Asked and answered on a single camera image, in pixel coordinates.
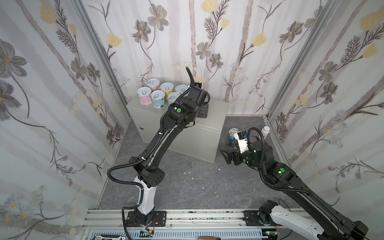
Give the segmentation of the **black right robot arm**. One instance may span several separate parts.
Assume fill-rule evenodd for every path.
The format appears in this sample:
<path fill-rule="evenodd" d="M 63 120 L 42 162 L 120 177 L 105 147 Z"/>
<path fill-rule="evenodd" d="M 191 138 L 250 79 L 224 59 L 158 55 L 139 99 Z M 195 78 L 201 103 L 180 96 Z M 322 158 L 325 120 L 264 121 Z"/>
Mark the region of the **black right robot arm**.
<path fill-rule="evenodd" d="M 238 147 L 222 150 L 227 164 L 245 164 L 259 172 L 262 182 L 270 189 L 283 192 L 298 203 L 312 218 L 307 220 L 266 201 L 258 211 L 262 225 L 276 224 L 300 234 L 308 240 L 364 240 L 368 227 L 339 213 L 313 192 L 288 165 L 275 160 L 273 148 L 265 141 L 264 130 L 250 128 L 236 135 Z"/>

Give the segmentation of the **teal can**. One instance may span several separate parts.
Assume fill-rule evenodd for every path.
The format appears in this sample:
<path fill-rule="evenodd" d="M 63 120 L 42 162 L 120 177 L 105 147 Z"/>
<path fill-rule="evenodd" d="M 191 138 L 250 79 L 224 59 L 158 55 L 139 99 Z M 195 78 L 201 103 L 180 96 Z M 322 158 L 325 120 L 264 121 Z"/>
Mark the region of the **teal can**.
<path fill-rule="evenodd" d="M 161 90 L 156 90 L 151 93 L 152 104 L 154 108 L 160 109 L 166 105 L 166 94 Z"/>

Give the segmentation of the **pink can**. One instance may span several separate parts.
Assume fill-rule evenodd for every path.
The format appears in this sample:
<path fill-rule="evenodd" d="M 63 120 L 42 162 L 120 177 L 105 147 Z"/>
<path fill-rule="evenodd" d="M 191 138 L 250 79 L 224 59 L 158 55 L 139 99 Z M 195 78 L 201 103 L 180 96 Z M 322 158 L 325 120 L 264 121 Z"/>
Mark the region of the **pink can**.
<path fill-rule="evenodd" d="M 160 87 L 161 83 L 160 83 L 160 80 L 158 79 L 150 79 L 147 81 L 146 84 L 152 91 L 157 91 L 161 89 Z"/>
<path fill-rule="evenodd" d="M 142 87 L 137 91 L 139 100 L 142 105 L 149 105 L 152 103 L 151 93 L 152 89 L 149 87 Z"/>

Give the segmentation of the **light blue can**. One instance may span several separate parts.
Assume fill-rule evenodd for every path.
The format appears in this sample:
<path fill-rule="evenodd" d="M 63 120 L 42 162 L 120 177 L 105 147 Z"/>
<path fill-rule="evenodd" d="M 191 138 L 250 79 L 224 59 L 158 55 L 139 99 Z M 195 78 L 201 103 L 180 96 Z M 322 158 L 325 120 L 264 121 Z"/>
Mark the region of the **light blue can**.
<path fill-rule="evenodd" d="M 189 86 L 187 86 L 187 85 L 178 85 L 175 87 L 175 91 L 177 93 L 179 93 L 180 95 L 185 93 L 188 89 L 189 89 Z"/>

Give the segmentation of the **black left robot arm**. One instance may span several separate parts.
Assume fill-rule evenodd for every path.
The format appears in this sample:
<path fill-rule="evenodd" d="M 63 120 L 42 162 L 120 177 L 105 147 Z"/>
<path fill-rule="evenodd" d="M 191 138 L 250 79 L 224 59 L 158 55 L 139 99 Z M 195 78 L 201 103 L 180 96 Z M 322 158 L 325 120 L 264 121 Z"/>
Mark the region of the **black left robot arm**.
<path fill-rule="evenodd" d="M 156 188 L 165 178 L 165 172 L 159 168 L 162 157 L 184 129 L 195 125 L 196 118 L 208 116 L 211 97 L 195 83 L 190 69 L 187 68 L 186 71 L 190 77 L 190 85 L 161 116 L 160 128 L 147 148 L 139 156 L 131 157 L 127 164 L 114 166 L 107 172 L 111 181 L 133 185 L 140 190 L 138 203 L 130 209 L 133 210 L 135 221 L 141 226 L 155 223 Z M 113 171 L 129 167 L 133 167 L 138 174 L 134 181 L 123 181 L 113 177 Z"/>

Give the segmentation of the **yellow can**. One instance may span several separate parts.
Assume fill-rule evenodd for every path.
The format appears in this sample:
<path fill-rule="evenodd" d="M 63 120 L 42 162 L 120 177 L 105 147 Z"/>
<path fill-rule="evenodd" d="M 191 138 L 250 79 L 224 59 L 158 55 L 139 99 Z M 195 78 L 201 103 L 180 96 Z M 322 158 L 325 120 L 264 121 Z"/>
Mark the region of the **yellow can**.
<path fill-rule="evenodd" d="M 166 99 L 168 99 L 169 94 L 175 91 L 174 84 L 172 83 L 163 83 L 160 85 L 160 88 L 165 93 Z"/>

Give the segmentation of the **blue can silver lid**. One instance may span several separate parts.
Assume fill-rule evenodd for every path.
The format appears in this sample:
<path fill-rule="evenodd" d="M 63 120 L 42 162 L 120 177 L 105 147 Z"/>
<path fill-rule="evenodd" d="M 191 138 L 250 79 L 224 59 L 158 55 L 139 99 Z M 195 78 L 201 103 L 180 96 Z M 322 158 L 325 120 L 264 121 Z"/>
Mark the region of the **blue can silver lid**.
<path fill-rule="evenodd" d="M 238 141 L 236 139 L 236 137 L 238 136 L 238 133 L 239 133 L 239 129 L 237 128 L 231 128 L 229 129 L 228 131 L 228 136 L 227 136 L 227 140 L 226 140 L 226 144 L 230 147 L 235 147 L 237 144 L 238 144 Z"/>

